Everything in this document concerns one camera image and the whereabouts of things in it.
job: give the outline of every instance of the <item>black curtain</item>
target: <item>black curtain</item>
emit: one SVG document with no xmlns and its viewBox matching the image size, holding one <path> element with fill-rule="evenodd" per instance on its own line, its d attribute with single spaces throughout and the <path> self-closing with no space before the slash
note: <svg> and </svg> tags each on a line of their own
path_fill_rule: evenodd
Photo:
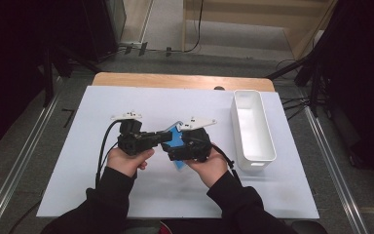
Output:
<svg viewBox="0 0 374 234">
<path fill-rule="evenodd" d="M 374 0 L 340 0 L 348 7 L 321 62 L 328 92 L 360 140 L 352 153 L 374 169 Z"/>
<path fill-rule="evenodd" d="M 0 139 L 43 90 L 39 16 L 35 1 L 0 1 Z"/>
</svg>

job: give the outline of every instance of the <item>black jacket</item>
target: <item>black jacket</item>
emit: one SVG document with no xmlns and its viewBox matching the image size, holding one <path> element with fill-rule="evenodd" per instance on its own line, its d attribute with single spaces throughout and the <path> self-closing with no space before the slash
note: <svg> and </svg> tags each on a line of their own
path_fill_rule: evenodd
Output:
<svg viewBox="0 0 374 234">
<path fill-rule="evenodd" d="M 126 224 L 134 178 L 105 168 L 97 189 L 87 189 L 87 201 L 63 214 L 42 231 L 52 233 L 119 233 Z M 227 172 L 207 195 L 221 208 L 222 218 L 165 219 L 173 234 L 296 233 L 263 209 L 253 187 L 242 187 Z"/>
</svg>

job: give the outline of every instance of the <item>white plastic bin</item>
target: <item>white plastic bin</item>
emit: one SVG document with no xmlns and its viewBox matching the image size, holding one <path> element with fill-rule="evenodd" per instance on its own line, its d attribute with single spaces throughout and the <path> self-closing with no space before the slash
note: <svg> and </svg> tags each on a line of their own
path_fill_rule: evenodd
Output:
<svg viewBox="0 0 374 234">
<path fill-rule="evenodd" d="M 260 93 L 235 91 L 231 114 L 239 167 L 244 172 L 265 169 L 276 159 L 276 151 Z"/>
</svg>

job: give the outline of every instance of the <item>hand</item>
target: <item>hand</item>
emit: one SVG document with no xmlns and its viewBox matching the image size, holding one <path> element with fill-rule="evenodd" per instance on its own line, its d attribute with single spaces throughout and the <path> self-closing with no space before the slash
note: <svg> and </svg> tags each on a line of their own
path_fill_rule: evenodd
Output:
<svg viewBox="0 0 374 234">
<path fill-rule="evenodd" d="M 194 160 L 186 160 L 184 162 L 199 174 L 208 188 L 227 172 L 227 162 L 214 148 L 211 149 L 208 159 L 203 163 Z"/>
<path fill-rule="evenodd" d="M 137 168 L 145 170 L 146 160 L 154 154 L 154 149 L 145 150 L 137 155 L 130 156 L 120 148 L 113 148 L 108 154 L 107 167 L 112 168 L 126 176 L 134 176 Z"/>
</svg>

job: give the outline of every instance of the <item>cable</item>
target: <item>cable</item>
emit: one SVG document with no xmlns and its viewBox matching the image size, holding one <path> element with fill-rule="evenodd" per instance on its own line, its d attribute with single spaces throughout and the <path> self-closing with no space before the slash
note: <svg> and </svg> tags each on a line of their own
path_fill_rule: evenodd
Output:
<svg viewBox="0 0 374 234">
<path fill-rule="evenodd" d="M 238 181 L 238 183 L 240 185 L 242 185 L 242 182 L 240 181 L 239 175 L 237 174 L 236 170 L 234 169 L 235 161 L 230 160 L 229 157 L 227 157 L 227 155 L 223 152 L 223 150 L 221 150 L 217 145 L 213 145 L 212 147 L 213 147 L 213 149 L 215 149 L 215 151 L 217 151 L 219 154 L 221 154 L 224 157 L 224 159 L 227 161 L 227 164 L 229 165 L 230 170 L 232 171 L 233 176 Z"/>
<path fill-rule="evenodd" d="M 201 39 L 201 27 L 202 27 L 202 17 L 203 17 L 203 5 L 204 5 L 204 2 L 205 0 L 202 0 L 202 3 L 201 3 L 201 7 L 200 7 L 200 14 L 199 14 L 199 31 L 198 31 L 198 38 L 197 38 L 197 42 L 195 44 L 195 46 L 190 49 L 190 50 L 187 50 L 187 51 L 179 51 L 179 50 L 176 50 L 176 51 L 170 51 L 171 53 L 177 53 L 177 54 L 184 54 L 184 53 L 190 53 L 190 52 L 193 52 L 197 46 L 199 46 L 199 43 L 200 43 L 200 39 Z M 132 50 L 141 50 L 137 47 L 131 47 Z M 146 52 L 160 52 L 160 53 L 168 53 L 168 51 L 164 51 L 164 50 L 155 50 L 155 49 L 145 49 Z"/>
<path fill-rule="evenodd" d="M 307 97 L 281 97 L 280 99 L 288 99 L 288 100 L 297 100 L 297 99 L 307 99 L 310 98 L 310 96 Z"/>
<path fill-rule="evenodd" d="M 17 229 L 18 225 L 35 209 L 41 204 L 42 199 L 39 200 L 35 205 L 33 205 L 18 221 L 12 226 L 11 230 L 8 232 L 8 234 L 12 234 L 15 232 L 15 229 Z"/>
<path fill-rule="evenodd" d="M 296 111 L 294 114 L 292 114 L 290 117 L 287 118 L 287 121 L 289 121 L 289 120 L 292 119 L 294 116 L 296 116 L 297 114 L 299 114 L 300 112 L 302 112 L 302 110 L 304 110 L 306 107 L 308 107 L 308 105 L 304 105 L 304 106 L 302 106 L 301 108 L 299 108 L 298 111 Z"/>
<path fill-rule="evenodd" d="M 298 62 L 298 61 L 295 60 L 295 59 L 284 59 L 284 60 L 281 60 L 281 61 L 276 65 L 276 71 L 279 70 L 279 66 L 280 66 L 283 62 L 285 62 L 285 61 L 294 61 L 294 62 L 296 62 L 296 63 Z M 284 80 L 291 79 L 291 77 L 284 77 L 284 76 L 281 76 L 281 78 L 284 79 Z"/>
<path fill-rule="evenodd" d="M 309 99 L 310 97 L 300 97 L 300 98 L 286 98 L 286 97 L 281 97 L 280 99 L 282 100 L 286 100 L 285 102 L 282 102 L 281 104 L 282 105 L 286 105 L 292 101 L 295 101 L 295 100 L 304 100 L 304 99 Z"/>
<path fill-rule="evenodd" d="M 235 167 L 235 161 L 230 160 L 229 157 L 227 157 L 227 155 L 223 152 L 223 150 L 221 150 L 217 145 L 214 145 L 212 143 L 208 143 L 207 141 L 204 141 L 204 140 L 199 139 L 199 138 L 194 138 L 194 137 L 185 137 L 185 136 L 183 136 L 182 139 L 190 139 L 192 141 L 197 141 L 197 142 L 201 142 L 201 143 L 204 143 L 204 144 L 211 144 L 211 147 L 215 151 L 217 151 L 219 154 L 221 154 L 221 156 L 223 156 L 223 158 L 227 162 L 227 165 L 229 165 L 229 168 L 232 171 L 232 174 L 233 174 L 234 178 L 238 181 L 238 183 L 240 185 L 242 185 L 242 182 L 240 181 L 239 175 L 237 174 L 236 170 L 234 169 L 234 167 Z"/>
<path fill-rule="evenodd" d="M 100 152 L 99 152 L 99 159 L 98 159 L 98 167 L 97 167 L 97 170 L 96 170 L 96 175 L 95 175 L 95 187 L 98 186 L 98 183 L 99 183 L 99 180 L 101 178 L 101 169 L 102 169 L 102 165 L 103 165 L 103 162 L 102 162 L 102 156 L 104 154 L 104 147 L 105 147 L 105 142 L 108 138 L 108 135 L 109 135 L 109 132 L 111 131 L 112 127 L 114 127 L 114 125 L 116 125 L 117 123 L 120 123 L 122 122 L 123 120 L 115 120 L 114 122 L 112 122 L 110 124 L 110 126 L 108 127 L 107 131 L 105 132 L 105 135 L 104 135 L 104 139 L 102 140 L 102 145 L 101 145 L 101 149 L 100 149 Z"/>
<path fill-rule="evenodd" d="M 193 15 L 193 25 L 194 25 L 194 31 L 196 32 L 196 35 L 199 35 L 199 30 L 197 29 L 197 27 L 196 27 L 196 6 L 194 5 L 194 0 L 193 0 L 193 9 L 194 9 L 194 15 Z M 200 45 L 199 44 L 199 46 L 200 46 L 200 48 L 195 52 L 195 53 L 198 53 L 198 52 L 200 52 L 201 50 L 202 50 L 202 45 Z"/>
<path fill-rule="evenodd" d="M 102 164 L 101 164 L 101 167 L 103 168 L 104 167 L 104 164 L 105 164 L 105 161 L 107 160 L 107 156 L 109 154 L 109 152 L 118 144 L 118 142 L 115 142 L 115 144 L 113 146 L 111 146 L 110 149 L 108 149 L 108 152 L 105 154 L 104 156 L 104 160 L 102 160 Z"/>
<path fill-rule="evenodd" d="M 296 105 L 290 105 L 290 106 L 284 107 L 283 110 L 293 109 L 293 108 L 298 107 L 298 106 L 301 106 L 301 105 L 303 105 L 303 106 L 305 106 L 305 105 L 308 106 L 308 105 L 309 105 L 309 101 L 308 101 L 308 100 L 305 100 L 305 101 L 302 101 L 302 102 L 299 103 L 299 104 L 296 104 Z"/>
</svg>

